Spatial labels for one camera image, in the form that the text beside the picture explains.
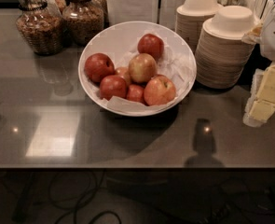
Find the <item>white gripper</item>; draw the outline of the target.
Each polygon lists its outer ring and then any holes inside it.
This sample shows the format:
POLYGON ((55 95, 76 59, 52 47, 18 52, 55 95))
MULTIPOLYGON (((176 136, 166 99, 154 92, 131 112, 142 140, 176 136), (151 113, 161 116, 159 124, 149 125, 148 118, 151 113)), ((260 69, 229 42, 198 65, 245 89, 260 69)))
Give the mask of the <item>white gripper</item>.
MULTIPOLYGON (((263 23, 260 52, 263 57, 275 61, 275 8, 263 23)), ((275 113, 275 62, 266 70, 255 70, 250 93, 242 121, 247 126, 260 127, 275 113)))

